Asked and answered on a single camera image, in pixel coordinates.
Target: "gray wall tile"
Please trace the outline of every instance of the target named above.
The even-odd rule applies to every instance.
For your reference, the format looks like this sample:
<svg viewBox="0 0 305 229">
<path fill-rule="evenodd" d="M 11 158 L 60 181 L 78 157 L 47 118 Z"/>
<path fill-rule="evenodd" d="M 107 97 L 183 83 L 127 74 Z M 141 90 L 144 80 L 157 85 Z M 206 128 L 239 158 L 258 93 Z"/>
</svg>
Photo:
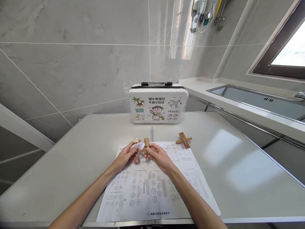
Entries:
<svg viewBox="0 0 305 229">
<path fill-rule="evenodd" d="M 38 148 L 12 132 L 0 127 L 0 161 L 25 154 Z"/>
<path fill-rule="evenodd" d="M 151 80 L 172 81 L 201 76 L 210 47 L 152 46 Z"/>
<path fill-rule="evenodd" d="M 0 103 L 22 119 L 57 112 L 2 52 L 0 52 Z"/>
<path fill-rule="evenodd" d="M 227 0 L 222 13 L 222 17 L 226 17 L 226 19 L 224 22 L 218 24 L 212 46 L 229 44 L 246 3 L 247 0 Z"/>
<path fill-rule="evenodd" d="M 72 128 L 70 123 L 59 113 L 26 120 L 26 122 L 53 142 L 57 142 Z"/>
<path fill-rule="evenodd" d="M 260 0 L 238 42 L 265 44 L 294 0 Z"/>
<path fill-rule="evenodd" d="M 226 49 L 227 46 L 211 47 L 209 54 L 207 56 L 207 60 L 203 67 L 204 69 L 202 73 L 203 77 L 211 78 L 211 79 L 214 78 Z"/>
<path fill-rule="evenodd" d="M 39 158 L 45 154 L 44 151 L 0 164 L 0 179 L 15 182 L 19 179 Z"/>
<path fill-rule="evenodd" d="M 149 1 L 150 44 L 170 45 L 175 0 Z"/>
<path fill-rule="evenodd" d="M 148 46 L 2 44 L 0 47 L 59 111 L 121 99 L 123 83 L 149 81 Z"/>
<path fill-rule="evenodd" d="M 3 0 L 0 41 L 149 44 L 148 0 Z"/>
<path fill-rule="evenodd" d="M 88 114 L 127 113 L 126 106 L 129 106 L 127 102 L 125 99 L 121 99 L 63 112 L 62 114 L 72 125 L 75 125 L 81 118 Z"/>
<path fill-rule="evenodd" d="M 264 45 L 236 46 L 222 77 L 244 81 L 243 77 L 263 47 Z"/>
</svg>

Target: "wall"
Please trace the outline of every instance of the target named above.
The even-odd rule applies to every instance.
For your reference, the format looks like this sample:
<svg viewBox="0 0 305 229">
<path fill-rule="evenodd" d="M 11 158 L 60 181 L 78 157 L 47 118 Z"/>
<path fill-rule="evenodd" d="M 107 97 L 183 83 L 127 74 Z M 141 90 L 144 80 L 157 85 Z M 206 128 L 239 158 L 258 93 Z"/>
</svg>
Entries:
<svg viewBox="0 0 305 229">
<path fill-rule="evenodd" d="M 124 85 L 200 76 L 216 28 L 191 34 L 191 4 L 1 0 L 0 103 L 56 142 L 86 114 L 126 113 Z"/>
<path fill-rule="evenodd" d="M 247 73 L 256 63 L 257 57 L 260 57 L 272 42 L 297 2 L 298 0 L 248 0 L 242 9 L 233 7 L 233 3 L 228 0 L 229 5 L 223 13 L 226 20 L 222 25 L 231 31 L 227 35 L 223 34 L 230 42 L 225 50 L 220 47 L 210 50 L 202 76 L 225 83 L 247 82 L 272 87 L 283 90 L 279 94 L 288 97 L 293 97 L 295 92 L 303 90 L 304 81 Z"/>
</svg>

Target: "faucet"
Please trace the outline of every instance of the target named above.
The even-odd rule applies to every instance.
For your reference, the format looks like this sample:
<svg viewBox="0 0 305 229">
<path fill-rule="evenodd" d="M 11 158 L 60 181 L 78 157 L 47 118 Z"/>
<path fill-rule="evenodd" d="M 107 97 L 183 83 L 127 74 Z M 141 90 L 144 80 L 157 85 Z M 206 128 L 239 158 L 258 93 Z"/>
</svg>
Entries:
<svg viewBox="0 0 305 229">
<path fill-rule="evenodd" d="M 295 95 L 296 98 L 301 98 L 301 102 L 305 102 L 305 91 L 299 92 L 298 94 Z"/>
</svg>

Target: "window frame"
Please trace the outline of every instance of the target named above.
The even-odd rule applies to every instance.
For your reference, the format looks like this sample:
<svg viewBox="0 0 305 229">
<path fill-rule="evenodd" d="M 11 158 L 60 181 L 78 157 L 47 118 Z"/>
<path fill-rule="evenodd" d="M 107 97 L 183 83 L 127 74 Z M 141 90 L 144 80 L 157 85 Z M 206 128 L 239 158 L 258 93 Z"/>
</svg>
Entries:
<svg viewBox="0 0 305 229">
<path fill-rule="evenodd" d="M 252 73 L 305 80 L 305 67 L 271 65 L 273 60 L 302 25 L 302 22 L 305 23 L 305 0 L 300 0 L 298 6 L 286 21 L 281 31 L 254 67 Z"/>
</svg>

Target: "sink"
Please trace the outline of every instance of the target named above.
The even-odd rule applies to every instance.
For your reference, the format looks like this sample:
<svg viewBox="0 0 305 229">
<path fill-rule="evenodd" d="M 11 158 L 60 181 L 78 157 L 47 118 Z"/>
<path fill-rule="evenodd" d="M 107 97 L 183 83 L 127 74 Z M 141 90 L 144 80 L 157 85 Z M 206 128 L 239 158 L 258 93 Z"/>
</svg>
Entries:
<svg viewBox="0 0 305 229">
<path fill-rule="evenodd" d="M 230 84 L 207 91 L 279 116 L 305 122 L 304 102 Z"/>
</svg>

